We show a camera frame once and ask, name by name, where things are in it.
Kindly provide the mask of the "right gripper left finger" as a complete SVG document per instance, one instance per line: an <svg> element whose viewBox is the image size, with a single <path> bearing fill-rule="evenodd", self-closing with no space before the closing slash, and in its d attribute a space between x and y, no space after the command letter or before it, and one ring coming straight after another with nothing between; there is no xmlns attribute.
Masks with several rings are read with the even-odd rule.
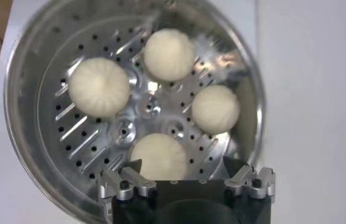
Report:
<svg viewBox="0 0 346 224"><path fill-rule="evenodd" d="M105 169L99 179L99 199L116 197L119 201L129 201L134 195L152 198L157 193L157 182L140 174L142 160L126 162L118 170Z"/></svg>

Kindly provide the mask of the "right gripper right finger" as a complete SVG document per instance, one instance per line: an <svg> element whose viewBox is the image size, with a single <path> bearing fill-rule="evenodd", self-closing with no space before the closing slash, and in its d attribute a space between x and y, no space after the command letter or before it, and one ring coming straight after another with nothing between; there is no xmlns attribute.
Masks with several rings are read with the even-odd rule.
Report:
<svg viewBox="0 0 346 224"><path fill-rule="evenodd" d="M225 187L234 196L247 194L250 198L274 198L276 193L276 173L270 167L255 168L240 159L223 157L229 178L224 180Z"/></svg>

